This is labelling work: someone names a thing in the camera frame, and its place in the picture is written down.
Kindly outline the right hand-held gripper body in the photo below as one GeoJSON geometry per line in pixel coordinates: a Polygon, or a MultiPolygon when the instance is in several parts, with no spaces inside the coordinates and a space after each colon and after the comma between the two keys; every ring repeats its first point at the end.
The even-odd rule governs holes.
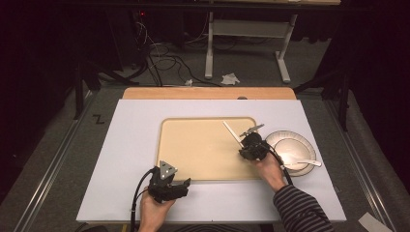
{"type": "Polygon", "coordinates": [[[263,160],[265,159],[267,153],[270,151],[269,144],[262,139],[261,135],[257,132],[258,129],[262,128],[263,124],[249,128],[241,134],[242,140],[240,144],[242,145],[241,150],[248,150],[250,154],[249,160],[263,160]],[[249,141],[249,146],[244,148],[242,144],[243,140],[249,141]]]}

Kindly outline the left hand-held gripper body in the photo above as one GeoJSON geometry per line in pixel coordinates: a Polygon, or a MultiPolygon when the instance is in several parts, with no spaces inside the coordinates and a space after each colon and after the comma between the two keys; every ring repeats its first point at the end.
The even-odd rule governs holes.
{"type": "Polygon", "coordinates": [[[180,198],[178,187],[172,185],[176,172],[177,169],[164,160],[154,167],[148,192],[157,202],[162,203],[180,198]]]}

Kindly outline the white plate with dark rim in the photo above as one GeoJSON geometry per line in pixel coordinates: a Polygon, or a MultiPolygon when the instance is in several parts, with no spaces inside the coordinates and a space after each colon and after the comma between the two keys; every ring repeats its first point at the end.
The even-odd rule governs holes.
{"type": "MultiPolygon", "coordinates": [[[[275,151],[275,145],[280,140],[285,139],[285,138],[296,139],[296,140],[301,141],[305,145],[307,145],[308,148],[311,151],[311,160],[316,160],[316,152],[315,152],[313,146],[310,144],[310,142],[306,138],[304,138],[303,136],[301,136],[300,134],[298,134],[294,131],[279,130],[279,131],[272,132],[271,134],[269,134],[266,137],[266,141],[268,142],[269,145],[271,145],[273,147],[273,149],[275,151]]],[[[291,177],[300,177],[300,176],[307,175],[313,168],[314,168],[314,166],[309,164],[307,168],[305,168],[303,170],[300,170],[300,171],[293,171],[289,168],[287,168],[287,169],[288,169],[288,173],[291,177]]]]}

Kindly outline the white bowl with dark rim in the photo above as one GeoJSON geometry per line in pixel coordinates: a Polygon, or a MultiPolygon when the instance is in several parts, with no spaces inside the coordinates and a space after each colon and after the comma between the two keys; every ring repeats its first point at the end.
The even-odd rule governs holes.
{"type": "Polygon", "coordinates": [[[280,140],[275,145],[275,151],[281,157],[282,162],[286,168],[293,171],[300,171],[308,167],[308,163],[297,163],[290,160],[310,160],[311,151],[307,145],[299,140],[292,138],[285,138],[280,140]]]}

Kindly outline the beige plastic tray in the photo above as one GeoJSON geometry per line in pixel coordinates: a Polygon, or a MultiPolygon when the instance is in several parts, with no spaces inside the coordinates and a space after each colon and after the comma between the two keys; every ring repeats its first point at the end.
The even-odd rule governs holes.
{"type": "Polygon", "coordinates": [[[258,179],[239,155],[238,142],[223,124],[240,135],[254,127],[250,117],[168,118],[162,121],[156,163],[177,169],[175,181],[242,181],[258,179]]]}

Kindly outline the white ceramic spoon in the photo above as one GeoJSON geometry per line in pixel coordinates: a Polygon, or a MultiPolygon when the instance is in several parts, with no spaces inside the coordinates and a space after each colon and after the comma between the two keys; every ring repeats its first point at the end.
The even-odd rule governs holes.
{"type": "Polygon", "coordinates": [[[318,167],[322,165],[322,163],[318,160],[295,158],[294,156],[291,156],[290,154],[280,155],[280,158],[283,161],[284,166],[290,169],[301,169],[302,164],[310,164],[310,165],[318,166],[318,167]]]}

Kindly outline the person's left hand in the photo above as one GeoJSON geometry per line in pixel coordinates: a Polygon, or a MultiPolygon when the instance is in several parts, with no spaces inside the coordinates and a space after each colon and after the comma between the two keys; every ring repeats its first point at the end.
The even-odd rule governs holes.
{"type": "Polygon", "coordinates": [[[175,204],[175,200],[157,202],[145,188],[140,200],[140,223],[163,225],[168,212],[175,204]]]}

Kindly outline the person's right hand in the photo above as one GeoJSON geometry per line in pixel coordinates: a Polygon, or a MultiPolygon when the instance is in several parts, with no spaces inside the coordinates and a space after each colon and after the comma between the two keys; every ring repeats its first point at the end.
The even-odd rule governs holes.
{"type": "Polygon", "coordinates": [[[285,186],[282,170],[279,167],[278,161],[272,155],[267,155],[263,160],[254,160],[252,164],[255,166],[259,176],[271,187],[273,192],[278,192],[285,186]]]}

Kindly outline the white board table cover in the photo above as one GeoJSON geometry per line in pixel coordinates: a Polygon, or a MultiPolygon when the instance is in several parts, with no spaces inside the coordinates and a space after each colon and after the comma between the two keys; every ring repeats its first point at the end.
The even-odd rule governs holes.
{"type": "MultiPolygon", "coordinates": [[[[121,100],[77,220],[128,223],[139,217],[137,189],[149,183],[156,163],[161,123],[168,118],[250,117],[266,138],[294,131],[318,149],[302,104],[297,100],[121,100]]],[[[169,223],[264,223],[280,219],[273,192],[259,178],[193,181],[166,218],[169,223]]]]}

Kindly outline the large crumpled white paper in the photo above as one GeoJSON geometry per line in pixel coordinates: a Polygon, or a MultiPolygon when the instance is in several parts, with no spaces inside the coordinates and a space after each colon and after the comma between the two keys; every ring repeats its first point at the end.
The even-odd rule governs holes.
{"type": "Polygon", "coordinates": [[[239,82],[240,82],[240,80],[238,79],[238,77],[234,73],[230,73],[230,74],[225,74],[222,77],[221,84],[235,85],[236,83],[239,83],[239,82]]]}

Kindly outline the black metal stand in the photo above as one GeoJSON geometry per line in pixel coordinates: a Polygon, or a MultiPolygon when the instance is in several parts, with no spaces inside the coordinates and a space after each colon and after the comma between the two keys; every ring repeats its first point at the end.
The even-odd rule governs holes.
{"type": "Polygon", "coordinates": [[[308,88],[322,87],[321,97],[323,100],[338,99],[337,119],[344,131],[347,131],[346,117],[348,105],[350,76],[347,72],[331,71],[318,75],[315,78],[295,87],[295,94],[302,93],[308,88]]]}
{"type": "Polygon", "coordinates": [[[90,91],[101,90],[102,85],[98,78],[99,73],[103,73],[122,84],[129,86],[138,86],[139,82],[132,81],[132,79],[140,75],[141,70],[138,70],[137,72],[127,77],[123,77],[119,73],[103,68],[95,62],[89,60],[80,61],[74,70],[75,119],[78,119],[85,110],[85,96],[83,93],[83,85],[86,85],[90,91]]]}

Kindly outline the flat white paper sheet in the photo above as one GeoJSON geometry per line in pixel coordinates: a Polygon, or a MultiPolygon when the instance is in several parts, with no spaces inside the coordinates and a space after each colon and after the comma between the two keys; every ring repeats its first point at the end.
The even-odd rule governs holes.
{"type": "Polygon", "coordinates": [[[393,232],[370,213],[365,213],[362,217],[360,217],[359,223],[367,232],[393,232]]]}

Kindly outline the dark device with red light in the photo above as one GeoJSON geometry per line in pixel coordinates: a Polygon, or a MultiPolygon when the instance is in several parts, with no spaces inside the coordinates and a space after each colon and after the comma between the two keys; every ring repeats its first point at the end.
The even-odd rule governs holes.
{"type": "Polygon", "coordinates": [[[132,12],[125,9],[114,9],[107,10],[106,14],[121,66],[123,68],[141,66],[144,58],[143,52],[135,40],[132,12]]]}

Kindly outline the aluminium floor rail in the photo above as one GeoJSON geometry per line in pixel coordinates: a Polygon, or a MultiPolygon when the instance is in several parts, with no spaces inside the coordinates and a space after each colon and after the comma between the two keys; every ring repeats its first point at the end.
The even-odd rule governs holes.
{"type": "Polygon", "coordinates": [[[390,228],[393,232],[396,232],[395,225],[392,222],[389,213],[387,212],[382,197],[379,191],[376,189],[374,183],[371,181],[370,176],[368,175],[366,168],[353,144],[353,140],[349,136],[348,132],[344,130],[340,125],[340,122],[338,120],[337,107],[332,101],[324,101],[324,104],[326,105],[327,110],[329,111],[334,123],[336,124],[338,132],[342,137],[343,143],[347,148],[353,170],[361,185],[364,195],[366,196],[366,201],[373,212],[373,216],[385,226],[390,228]]]}
{"type": "Polygon", "coordinates": [[[24,212],[21,214],[18,222],[15,225],[13,232],[29,232],[33,221],[35,220],[40,208],[42,207],[52,185],[58,176],[58,173],[67,156],[67,151],[71,146],[71,142],[78,131],[85,111],[89,108],[91,102],[96,95],[95,91],[87,91],[85,95],[81,95],[84,100],[83,109],[70,120],[70,125],[64,133],[64,137],[60,140],[57,150],[52,155],[52,160],[47,166],[42,178],[38,181],[36,189],[30,197],[24,212]]]}

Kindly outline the white metal desk frame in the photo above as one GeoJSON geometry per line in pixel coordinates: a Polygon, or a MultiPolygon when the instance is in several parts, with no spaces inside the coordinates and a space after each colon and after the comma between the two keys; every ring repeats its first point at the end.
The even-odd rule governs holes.
{"type": "Polygon", "coordinates": [[[286,22],[249,21],[233,19],[214,19],[208,13],[208,44],[205,61],[205,78],[213,78],[214,36],[251,37],[265,39],[283,39],[281,50],[275,52],[281,80],[290,83],[291,78],[286,67],[284,56],[287,51],[298,16],[293,14],[286,22]]]}

